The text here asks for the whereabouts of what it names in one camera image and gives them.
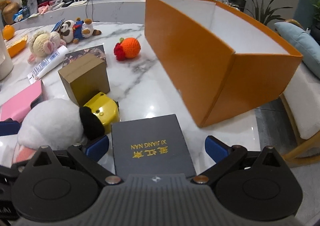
gray tile floor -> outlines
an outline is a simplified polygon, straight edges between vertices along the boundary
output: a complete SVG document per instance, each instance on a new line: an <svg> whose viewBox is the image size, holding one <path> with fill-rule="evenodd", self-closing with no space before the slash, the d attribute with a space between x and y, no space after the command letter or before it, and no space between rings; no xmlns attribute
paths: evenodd
<svg viewBox="0 0 320 226"><path fill-rule="evenodd" d="M287 113L280 99L255 109L261 149L273 145L279 153L293 149L297 143ZM320 219L320 163L292 168L303 190L303 201L296 218L312 226Z"/></svg>

orange box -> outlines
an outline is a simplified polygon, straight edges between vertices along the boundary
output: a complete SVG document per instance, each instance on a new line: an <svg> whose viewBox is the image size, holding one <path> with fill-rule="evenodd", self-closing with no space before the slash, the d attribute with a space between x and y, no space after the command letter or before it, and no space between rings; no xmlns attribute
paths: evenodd
<svg viewBox="0 0 320 226"><path fill-rule="evenodd" d="M277 33L213 0L146 0L145 37L199 127L276 99L302 60Z"/></svg>

black plush ear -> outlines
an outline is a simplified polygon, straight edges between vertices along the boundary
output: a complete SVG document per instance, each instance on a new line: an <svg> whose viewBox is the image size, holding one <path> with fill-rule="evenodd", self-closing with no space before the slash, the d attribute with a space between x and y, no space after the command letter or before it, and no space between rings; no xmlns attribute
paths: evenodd
<svg viewBox="0 0 320 226"><path fill-rule="evenodd" d="M80 107L79 114L84 134L88 140L94 140L105 134L101 121L91 112L89 107Z"/></svg>

white logo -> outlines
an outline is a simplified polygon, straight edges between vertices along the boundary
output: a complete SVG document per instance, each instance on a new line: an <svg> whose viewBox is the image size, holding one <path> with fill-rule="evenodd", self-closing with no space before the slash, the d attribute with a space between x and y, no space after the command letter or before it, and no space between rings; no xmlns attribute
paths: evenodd
<svg viewBox="0 0 320 226"><path fill-rule="evenodd" d="M156 175L156 176L152 177L151 180L154 181L155 183L157 183L158 181L161 180L161 178Z"/></svg>

plush toy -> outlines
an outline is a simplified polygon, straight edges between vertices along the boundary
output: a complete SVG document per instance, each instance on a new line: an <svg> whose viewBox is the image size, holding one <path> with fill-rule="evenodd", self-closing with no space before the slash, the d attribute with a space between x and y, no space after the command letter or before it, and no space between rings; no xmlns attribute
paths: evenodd
<svg viewBox="0 0 320 226"><path fill-rule="evenodd" d="M31 55L28 63L39 62L62 45L66 46L66 42L57 32L38 31L32 36L29 43Z"/></svg>
<svg viewBox="0 0 320 226"><path fill-rule="evenodd" d="M30 159L42 145L52 150L65 150L104 134L101 121L90 108L79 108L65 99L45 100L31 109L23 120L12 163Z"/></svg>
<svg viewBox="0 0 320 226"><path fill-rule="evenodd" d="M100 34L101 31L93 28L91 19L85 19L84 21L81 21L81 19L78 17L73 26L73 43L77 44L81 39Z"/></svg>
<svg viewBox="0 0 320 226"><path fill-rule="evenodd" d="M60 27L60 36L66 43L73 41L73 26L75 22L72 20L65 21Z"/></svg>
<svg viewBox="0 0 320 226"><path fill-rule="evenodd" d="M129 37L126 39L120 38L120 43L116 44L113 51L118 61L124 61L125 59L136 57L140 50L139 41L133 37Z"/></svg>

